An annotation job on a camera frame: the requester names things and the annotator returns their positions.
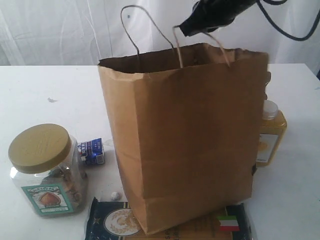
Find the white table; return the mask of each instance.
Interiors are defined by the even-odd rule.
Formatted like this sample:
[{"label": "white table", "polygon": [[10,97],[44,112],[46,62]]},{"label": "white table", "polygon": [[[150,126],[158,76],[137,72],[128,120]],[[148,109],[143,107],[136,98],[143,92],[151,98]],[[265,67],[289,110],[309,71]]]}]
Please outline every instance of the white table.
[{"label": "white table", "polygon": [[[255,174],[247,211],[259,240],[316,240],[320,82],[304,64],[271,64],[270,71],[268,97],[284,112],[288,128],[274,162]],[[0,66],[0,83],[0,239],[83,239],[93,196],[107,201],[111,192],[123,194],[97,67]],[[79,142],[102,137],[105,143],[107,162],[88,167],[87,207],[78,215],[42,219],[11,182],[12,139],[41,123],[62,125]]]}]

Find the yellow plastic bottle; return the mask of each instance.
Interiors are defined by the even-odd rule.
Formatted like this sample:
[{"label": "yellow plastic bottle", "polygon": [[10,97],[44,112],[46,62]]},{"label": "yellow plastic bottle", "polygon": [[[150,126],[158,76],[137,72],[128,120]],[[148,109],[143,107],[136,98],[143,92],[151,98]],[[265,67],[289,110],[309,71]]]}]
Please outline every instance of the yellow plastic bottle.
[{"label": "yellow plastic bottle", "polygon": [[272,162],[286,129],[287,121],[277,104],[270,100],[264,100],[263,120],[256,158],[258,167],[267,166]]}]

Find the italian flag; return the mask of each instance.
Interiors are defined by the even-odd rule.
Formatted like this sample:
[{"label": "italian flag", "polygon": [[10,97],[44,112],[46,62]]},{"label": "italian flag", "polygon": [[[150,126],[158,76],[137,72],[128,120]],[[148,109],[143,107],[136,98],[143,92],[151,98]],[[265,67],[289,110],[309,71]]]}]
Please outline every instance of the italian flag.
[{"label": "italian flag", "polygon": [[240,231],[236,216],[218,216],[218,220],[220,221],[220,231]]}]

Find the white bottle cap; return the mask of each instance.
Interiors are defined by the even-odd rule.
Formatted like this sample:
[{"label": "white bottle cap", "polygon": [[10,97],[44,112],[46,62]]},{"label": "white bottle cap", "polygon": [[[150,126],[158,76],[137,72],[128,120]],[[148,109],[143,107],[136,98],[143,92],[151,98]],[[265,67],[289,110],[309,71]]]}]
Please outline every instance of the white bottle cap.
[{"label": "white bottle cap", "polygon": [[262,116],[264,120],[274,119],[278,115],[278,111],[279,109],[277,104],[270,100],[264,100]]}]

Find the white curtain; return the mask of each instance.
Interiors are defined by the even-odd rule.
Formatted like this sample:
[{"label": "white curtain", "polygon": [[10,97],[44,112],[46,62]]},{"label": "white curtain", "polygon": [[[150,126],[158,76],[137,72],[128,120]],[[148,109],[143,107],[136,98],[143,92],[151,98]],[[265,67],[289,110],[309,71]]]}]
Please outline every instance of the white curtain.
[{"label": "white curtain", "polygon": [[[99,59],[136,53],[125,35],[120,10],[125,5],[145,7],[163,33],[174,43],[172,26],[184,21],[196,0],[0,0],[0,65],[96,65]],[[285,31],[302,37],[320,9],[319,0],[289,0],[281,6],[263,4]],[[145,13],[123,12],[124,24],[141,52],[170,46]],[[184,37],[181,45],[207,42],[203,34]],[[320,69],[320,26],[305,42],[282,36],[257,5],[213,33],[225,48],[267,52],[271,63],[305,63]]]}]

